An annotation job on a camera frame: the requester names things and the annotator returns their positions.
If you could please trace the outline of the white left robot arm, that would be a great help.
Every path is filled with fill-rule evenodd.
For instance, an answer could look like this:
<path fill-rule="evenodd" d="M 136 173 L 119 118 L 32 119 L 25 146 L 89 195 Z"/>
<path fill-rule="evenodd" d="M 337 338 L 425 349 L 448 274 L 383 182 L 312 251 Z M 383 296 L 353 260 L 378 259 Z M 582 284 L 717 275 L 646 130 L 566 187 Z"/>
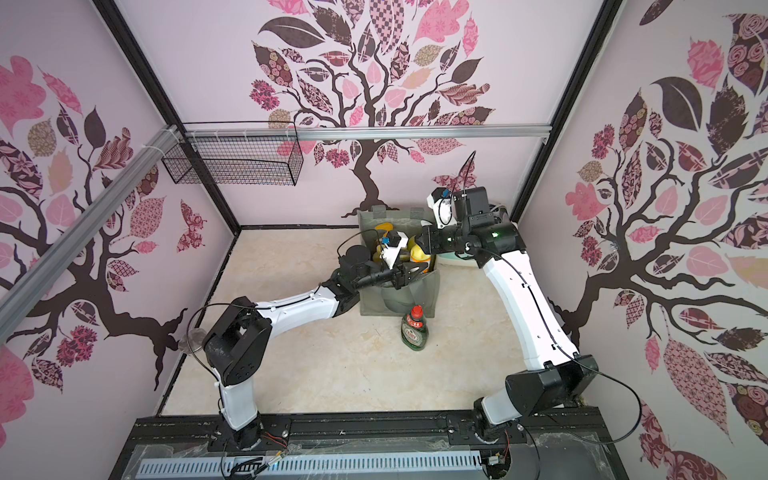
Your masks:
<path fill-rule="evenodd" d="M 232 442 L 254 448 L 267 436 L 256 404 L 252 377 L 260 368 L 269 340 L 310 322 L 339 317 L 360 301 L 362 289 L 409 285 L 428 270 L 429 262 L 377 264 L 363 245 L 338 258 L 338 267 L 318 287 L 277 301 L 256 303 L 241 296 L 231 301 L 207 333 L 202 350 L 218 389 L 220 414 Z"/>

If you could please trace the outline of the dark green bottle red cap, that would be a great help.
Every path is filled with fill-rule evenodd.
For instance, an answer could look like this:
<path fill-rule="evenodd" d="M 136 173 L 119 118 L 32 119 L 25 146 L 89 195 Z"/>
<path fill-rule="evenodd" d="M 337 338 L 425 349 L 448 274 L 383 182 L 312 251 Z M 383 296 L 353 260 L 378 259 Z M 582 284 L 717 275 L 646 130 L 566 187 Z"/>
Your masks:
<path fill-rule="evenodd" d="M 402 318 L 400 324 L 401 340 L 414 351 L 425 348 L 429 330 L 421 305 L 413 306 Z"/>

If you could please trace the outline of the grey-green shopping bag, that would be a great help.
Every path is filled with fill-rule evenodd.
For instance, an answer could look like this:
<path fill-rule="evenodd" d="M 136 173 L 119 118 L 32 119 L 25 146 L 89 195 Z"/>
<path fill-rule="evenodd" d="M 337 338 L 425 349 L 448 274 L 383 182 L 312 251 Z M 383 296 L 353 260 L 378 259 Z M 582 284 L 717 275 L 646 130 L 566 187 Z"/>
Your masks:
<path fill-rule="evenodd" d="M 425 222 L 435 223 L 431 210 L 415 207 L 406 210 L 389 210 L 382 205 L 373 206 L 368 211 L 357 213 L 361 231 L 361 243 L 373 254 L 380 245 L 376 226 L 389 223 L 394 230 L 401 232 L 408 239 L 422 233 Z M 435 316 L 440 288 L 440 274 L 434 271 L 435 260 L 428 262 L 428 267 L 410 278 L 402 276 L 380 285 L 370 286 L 360 293 L 360 313 L 362 316 L 402 317 L 414 306 L 421 306 L 426 318 Z"/>

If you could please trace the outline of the orange pump soap bottle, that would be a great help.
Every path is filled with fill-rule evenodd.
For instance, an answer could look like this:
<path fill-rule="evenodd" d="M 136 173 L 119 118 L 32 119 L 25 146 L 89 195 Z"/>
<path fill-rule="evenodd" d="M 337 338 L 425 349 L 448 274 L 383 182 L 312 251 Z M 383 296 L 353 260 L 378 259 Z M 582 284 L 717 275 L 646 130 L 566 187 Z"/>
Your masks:
<path fill-rule="evenodd" d="M 374 232 L 379 245 L 389 245 L 389 234 L 394 230 L 394 225 L 389 222 L 380 223 L 374 227 Z"/>

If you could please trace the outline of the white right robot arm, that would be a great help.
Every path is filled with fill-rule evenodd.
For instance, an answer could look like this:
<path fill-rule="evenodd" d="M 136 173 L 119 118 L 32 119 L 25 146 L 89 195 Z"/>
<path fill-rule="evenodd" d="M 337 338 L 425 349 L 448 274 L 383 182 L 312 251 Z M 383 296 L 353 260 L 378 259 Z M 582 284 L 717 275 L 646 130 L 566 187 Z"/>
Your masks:
<path fill-rule="evenodd" d="M 475 401 L 477 434 L 490 441 L 506 425 L 567 405 L 599 373 L 548 308 L 517 226 L 467 217 L 452 225 L 424 221 L 416 243 L 427 254 L 455 253 L 473 259 L 500 296 L 521 345 L 525 369 L 508 375 L 499 391 Z"/>

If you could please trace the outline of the large yellow dish soap bottle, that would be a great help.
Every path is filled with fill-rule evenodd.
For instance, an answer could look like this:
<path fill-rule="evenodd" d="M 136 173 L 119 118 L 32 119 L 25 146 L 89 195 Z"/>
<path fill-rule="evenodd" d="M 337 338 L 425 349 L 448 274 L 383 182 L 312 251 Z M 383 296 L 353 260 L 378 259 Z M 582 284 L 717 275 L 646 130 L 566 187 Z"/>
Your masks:
<path fill-rule="evenodd" d="M 407 249 L 411 262 L 430 263 L 432 261 L 432 256 L 424 252 L 423 248 L 417 243 L 415 236 L 409 238 Z"/>

